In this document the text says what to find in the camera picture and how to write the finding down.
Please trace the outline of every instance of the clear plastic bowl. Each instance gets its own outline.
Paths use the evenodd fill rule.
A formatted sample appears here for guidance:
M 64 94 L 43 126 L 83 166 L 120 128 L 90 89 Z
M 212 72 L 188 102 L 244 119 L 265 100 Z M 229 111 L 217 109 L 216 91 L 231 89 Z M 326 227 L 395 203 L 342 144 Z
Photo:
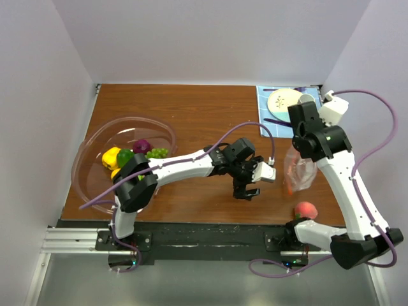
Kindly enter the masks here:
M 88 202 L 111 187 L 111 171 L 102 165 L 102 155 L 112 147 L 132 149 L 133 143 L 139 139 L 146 139 L 154 148 L 168 149 L 168 157 L 177 149 L 175 132 L 167 123 L 137 115 L 110 120 L 79 147 L 71 171 L 72 187 L 77 195 Z M 93 207 L 112 213 L 111 205 Z

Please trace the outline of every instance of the white backdrop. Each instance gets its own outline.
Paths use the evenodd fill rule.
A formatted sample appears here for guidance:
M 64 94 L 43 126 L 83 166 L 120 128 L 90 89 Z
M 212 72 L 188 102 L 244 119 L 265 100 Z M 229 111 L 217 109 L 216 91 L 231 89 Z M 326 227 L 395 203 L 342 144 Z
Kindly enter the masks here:
M 408 164 L 408 3 L 372 0 L 361 22 L 325 82 L 324 89 L 370 89 L 397 110 L 397 137 L 361 166 L 361 176 L 391 227 L 408 235 L 406 185 Z M 350 109 L 341 122 L 357 156 L 377 145 L 391 129 L 391 116 L 374 98 L 347 94 Z M 408 244 L 397 247 L 397 266 L 382 270 L 393 305 L 407 305 Z M 382 262 L 389 262 L 387 254 Z
M 322 84 L 369 0 L 54 0 L 95 82 Z
M 23 305 L 92 110 L 91 78 L 49 0 L 0 0 L 0 304 Z

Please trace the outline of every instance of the blue paper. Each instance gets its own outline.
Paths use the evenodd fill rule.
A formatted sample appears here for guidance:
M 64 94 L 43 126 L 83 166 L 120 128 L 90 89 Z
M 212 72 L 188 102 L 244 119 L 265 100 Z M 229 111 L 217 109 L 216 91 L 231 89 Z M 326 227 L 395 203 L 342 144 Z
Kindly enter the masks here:
M 316 102 L 317 108 L 321 107 L 320 91 L 317 87 L 281 87 L 281 86 L 257 86 L 256 96 L 258 100 L 258 115 L 259 122 L 264 124 L 272 133 L 273 137 L 280 138 L 292 138 L 293 132 L 291 127 L 280 126 L 275 123 L 265 121 L 265 118 L 271 118 L 275 120 L 283 120 L 289 122 L 289 114 L 287 112 L 273 113 L 273 116 L 268 109 L 268 98 L 273 91 L 263 91 L 264 89 L 281 89 L 281 88 L 292 88 L 299 90 L 302 94 L 310 94 L 314 101 Z M 268 137 L 268 134 L 264 129 L 261 130 L 261 136 Z

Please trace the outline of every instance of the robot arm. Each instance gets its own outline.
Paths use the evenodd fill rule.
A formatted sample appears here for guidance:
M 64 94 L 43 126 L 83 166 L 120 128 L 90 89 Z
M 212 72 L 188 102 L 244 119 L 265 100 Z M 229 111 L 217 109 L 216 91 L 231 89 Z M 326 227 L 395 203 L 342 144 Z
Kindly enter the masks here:
M 346 229 L 318 224 L 306 218 L 286 224 L 288 239 L 331 251 L 337 263 L 350 269 L 389 250 L 378 225 L 394 245 L 404 238 L 399 229 L 390 229 L 375 207 L 358 171 L 352 177 L 354 154 L 343 129 L 336 124 L 348 103 L 330 94 L 329 102 L 317 111 L 313 102 L 288 108 L 294 132 L 293 146 L 302 158 L 311 158 L 323 172 L 339 203 Z M 355 180 L 376 222 L 372 224 L 353 186 Z
M 193 177 L 210 177 L 229 174 L 233 177 L 233 196 L 237 199 L 251 200 L 260 193 L 259 189 L 246 190 L 248 184 L 259 180 L 273 182 L 276 171 L 273 161 L 268 164 L 261 156 L 255 156 L 254 145 L 246 138 L 240 138 L 233 144 L 215 148 L 208 155 L 202 156 L 211 147 L 195 153 L 166 159 L 146 159 L 143 154 L 135 156 L 114 176 L 117 183 L 123 178 L 147 168 L 157 167 L 145 174 L 142 179 L 134 178 L 123 183 L 115 190 L 115 201 L 119 209 L 115 215 L 115 234 L 117 238 L 126 238 L 133 234 L 133 223 L 137 213 L 149 204 L 151 197 L 159 187 L 179 180 Z M 175 162 L 168 166 L 162 164 Z

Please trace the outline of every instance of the purple cable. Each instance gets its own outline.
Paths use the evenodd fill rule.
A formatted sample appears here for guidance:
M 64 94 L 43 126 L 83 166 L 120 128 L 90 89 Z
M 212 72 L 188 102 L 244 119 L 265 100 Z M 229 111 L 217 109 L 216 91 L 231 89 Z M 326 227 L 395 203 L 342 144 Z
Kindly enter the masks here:
M 264 126 L 261 123 L 258 122 L 244 122 L 241 123 L 235 127 L 233 127 L 232 129 L 230 129 L 224 136 L 222 136 L 220 138 L 220 140 L 218 140 L 218 142 L 216 142 L 209 150 L 207 150 L 206 152 L 204 152 L 202 155 L 198 156 L 196 159 L 201 159 L 204 156 L 210 154 L 228 135 L 230 135 L 232 132 L 234 132 L 235 130 L 241 128 L 242 126 L 260 126 L 261 128 L 263 128 L 269 135 L 270 139 L 271 139 L 271 143 L 272 143 L 272 155 L 271 158 L 273 159 L 275 157 L 275 141 L 274 138 L 271 134 L 271 132 L 269 131 L 269 129 Z M 179 163 L 186 163 L 186 162 L 190 162 L 193 161 L 192 158 L 185 158 L 185 159 L 179 159 L 176 161 L 168 161 L 167 163 L 163 163 L 163 167 L 165 166 L 169 166 L 171 164 L 179 164 Z M 129 175 L 128 177 L 123 178 L 121 181 L 117 182 L 116 184 L 114 184 L 112 187 L 108 188 L 107 190 L 105 190 L 103 193 L 101 193 L 99 196 L 93 198 L 91 201 L 89 201 L 88 203 L 85 203 L 81 206 L 79 206 L 79 209 L 84 209 L 90 206 L 93 206 L 95 204 L 97 204 L 97 202 L 103 198 L 104 196 L 106 196 L 107 194 L 109 194 L 110 192 L 114 191 L 116 188 L 118 188 L 120 185 L 122 185 L 123 183 L 127 182 L 128 180 L 131 180 L 135 177 L 137 177 L 138 175 L 142 175 L 144 173 L 150 172 L 150 171 L 154 171 L 156 169 L 159 169 L 159 166 L 155 166 L 155 167 L 151 167 L 151 168 L 147 168 L 141 171 L 138 171 L 134 174 Z
M 296 275 L 297 273 L 300 273 L 300 272 L 302 272 L 302 271 L 304 271 L 304 270 L 306 270 L 306 269 L 308 269 L 308 268 L 310 268 L 310 267 L 312 267 L 312 266 L 315 266 L 315 265 L 317 265 L 318 263 L 321 263 L 322 261 L 325 261 L 325 260 L 327 260 L 327 259 L 330 259 L 330 258 L 332 258 L 332 257 L 333 257 L 332 255 L 327 255 L 327 256 L 325 256 L 325 257 L 323 257 L 323 258 L 320 258 L 320 259 L 318 259 L 318 260 L 316 260 L 316 261 L 313 261 L 312 263 L 309 263 L 309 264 L 306 265 L 306 266 L 301 267 L 300 269 L 294 270 L 294 271 L 289 272 L 289 273 L 286 273 L 286 274 L 277 274 L 277 275 L 267 274 L 267 273 L 257 272 L 257 271 L 255 271 L 255 270 L 253 269 L 252 264 L 253 264 L 253 263 L 258 263 L 258 262 L 271 263 L 271 264 L 280 266 L 281 268 L 287 269 L 287 267 L 284 266 L 283 264 L 278 263 L 277 261 L 269 260 L 269 259 L 254 259 L 254 260 L 251 260 L 251 261 L 249 262 L 248 267 L 249 267 L 249 270 L 250 270 L 253 274 L 255 274 L 255 275 L 262 276 L 262 277 L 267 277 L 267 278 L 269 278 L 269 279 L 283 279 L 283 278 L 285 278 L 285 277 L 289 277 L 289 276 L 292 276 L 292 275 Z
M 387 106 L 387 108 L 390 110 L 391 116 L 392 116 L 392 118 L 393 118 L 393 127 L 392 127 L 392 130 L 391 130 L 390 134 L 387 136 L 387 138 L 385 139 L 385 141 L 383 141 L 383 142 L 380 143 L 378 146 L 376 146 L 374 149 L 368 151 L 366 154 L 364 154 L 363 156 L 361 156 L 361 157 L 359 158 L 359 160 L 357 160 L 357 162 L 355 163 L 353 169 L 351 170 L 351 176 L 354 177 L 354 176 L 356 175 L 357 168 L 359 167 L 359 165 L 360 165 L 368 156 L 371 156 L 372 154 L 374 154 L 375 152 L 377 152 L 377 151 L 380 150 L 381 148 L 385 147 L 385 146 L 394 138 L 394 136 L 395 136 L 396 133 L 397 133 L 397 129 L 398 129 L 398 119 L 397 119 L 397 115 L 395 114 L 395 110 L 393 109 L 393 107 L 392 107 L 385 99 L 383 99 L 382 97 L 380 97 L 380 96 L 374 94 L 373 92 L 364 91 L 364 90 L 359 90 L 359 89 L 350 89 L 350 90 L 346 90 L 346 91 L 337 91 L 337 92 L 334 92 L 333 95 L 335 96 L 335 95 L 337 95 L 337 94 L 348 94 L 348 93 L 369 94 L 369 95 L 371 95 L 371 96 L 377 98 L 378 100 L 380 100 L 381 102 L 383 102 L 383 103 Z M 276 124 L 280 124 L 280 125 L 282 125 L 282 126 L 285 126 L 285 124 L 284 124 L 283 122 L 279 122 L 279 121 L 276 121 L 276 120 L 273 120 L 273 119 L 265 119 L 265 120 L 268 121 L 268 122 L 273 122 L 273 123 L 276 123 Z M 357 184 L 357 181 L 356 181 L 356 180 L 353 180 L 353 186 L 354 186 L 354 189 L 355 189 L 355 191 L 356 191 L 357 197 L 360 199 L 361 205 L 363 206 L 364 211 L 366 212 L 368 218 L 370 219 L 371 222 L 375 222 L 375 218 L 374 218 L 374 216 L 371 214 L 371 211 L 368 209 L 367 204 L 365 203 L 365 200 L 364 200 L 364 198 L 363 198 L 363 195 L 361 194 L 360 188 L 358 187 L 358 184 Z M 379 268 L 389 268 L 389 267 L 392 267 L 392 266 L 394 266 L 394 265 L 397 263 L 397 251 L 395 250 L 395 247 L 394 247 L 392 241 L 388 238 L 388 236 L 387 236 L 387 235 L 385 234 L 385 232 L 381 229 L 381 227 L 378 226 L 378 225 L 375 225 L 375 228 L 376 228 L 377 231 L 380 233 L 380 235 L 384 238 L 384 240 L 385 240 L 386 243 L 388 244 L 388 247 L 390 247 L 391 253 L 392 253 L 392 255 L 393 255 L 393 259 L 392 259 L 392 261 L 391 261 L 390 263 L 385 264 L 385 265 L 379 264 L 379 263 L 369 263 L 369 262 L 367 262 L 366 264 L 368 264 L 368 265 L 370 265 L 370 266 L 376 266 L 376 267 L 379 267 Z M 271 278 L 271 279 L 280 279 L 280 278 L 292 276 L 292 275 L 294 275 L 294 274 L 296 274 L 296 273 L 298 273 L 298 272 L 304 271 L 304 270 L 310 268 L 311 266 L 314 266 L 314 265 L 316 265 L 316 264 L 318 264 L 318 263 L 320 263 L 320 262 L 322 262 L 322 261 L 324 261 L 324 260 L 326 260 L 326 259 L 329 259 L 329 258 L 331 258 L 331 257 L 333 257 L 333 256 L 332 256 L 332 255 L 329 255 L 329 256 L 323 257 L 323 258 L 321 258 L 321 259 L 319 259 L 319 260 L 317 260 L 317 261 L 315 261 L 315 262 L 313 262 L 313 263 L 311 263 L 311 264 L 308 264 L 307 266 L 304 266 L 303 268 L 301 268 L 301 269 L 299 269 L 299 270 L 297 270 L 297 271 L 295 271 L 295 272 L 291 272 L 291 273 L 287 273 L 287 274 L 282 274 L 282 275 L 266 274 L 266 273 L 257 272 L 257 271 L 255 271 L 255 270 L 252 269 L 252 266 L 251 266 L 251 265 L 252 265 L 253 263 L 255 263 L 255 262 L 258 262 L 258 261 L 267 262 L 267 263 L 273 263 L 273 264 L 278 265 L 278 266 L 281 266 L 281 267 L 283 267 L 283 268 L 287 268 L 287 267 L 285 267 L 284 265 L 282 265 L 282 264 L 280 264 L 280 263 L 278 263 L 278 262 L 276 262 L 276 261 L 269 260 L 269 259 L 254 259 L 254 260 L 252 260 L 252 261 L 249 263 L 249 270 L 250 270 L 252 273 L 254 273 L 254 274 L 258 275 L 258 276 L 268 277 L 268 278 Z
M 377 98 L 378 100 L 380 100 L 381 102 L 383 102 L 387 108 L 390 110 L 391 112 L 391 116 L 393 118 L 393 127 L 391 129 L 390 134 L 387 136 L 387 138 L 385 139 L 385 141 L 383 141 L 382 143 L 380 143 L 378 146 L 376 146 L 374 149 L 368 151 L 366 154 L 364 154 L 363 156 L 361 156 L 359 158 L 359 160 L 357 160 L 356 164 L 354 165 L 353 169 L 351 170 L 351 176 L 354 177 L 356 175 L 357 172 L 357 168 L 360 166 L 360 164 L 368 157 L 371 156 L 372 154 L 376 153 L 378 150 L 382 149 L 383 147 L 385 147 L 396 135 L 397 130 L 398 130 L 398 119 L 397 119 L 397 115 L 395 113 L 395 110 L 393 109 L 393 107 L 382 97 L 374 94 L 373 92 L 370 91 L 364 91 L 364 90 L 360 90 L 360 89 L 349 89 L 346 91 L 337 91 L 334 92 L 333 95 L 338 95 L 338 94 L 348 94 L 348 93 L 362 93 L 362 94 L 369 94 L 370 96 L 373 96 L 375 98 Z M 370 221 L 372 223 L 375 223 L 375 218 L 374 216 L 371 214 L 371 211 L 368 209 L 367 204 L 365 203 L 365 200 L 363 198 L 363 195 L 361 194 L 360 188 L 358 187 L 357 181 L 353 180 L 353 186 L 354 189 L 356 190 L 356 194 L 358 196 L 358 198 L 360 199 L 361 205 L 364 208 L 365 213 L 367 214 L 368 218 L 370 219 Z M 395 247 L 392 243 L 392 241 L 388 238 L 388 236 L 385 234 L 385 232 L 381 229 L 380 226 L 375 225 L 375 228 L 377 229 L 377 231 L 381 234 L 381 236 L 384 238 L 384 240 L 386 241 L 386 243 L 388 244 L 388 247 L 390 247 L 391 253 L 393 255 L 393 259 L 391 260 L 390 263 L 382 265 L 382 264 L 378 264 L 378 263 L 367 263 L 370 266 L 376 266 L 379 268 L 389 268 L 391 266 L 394 266 L 397 263 L 397 251 L 395 250 Z

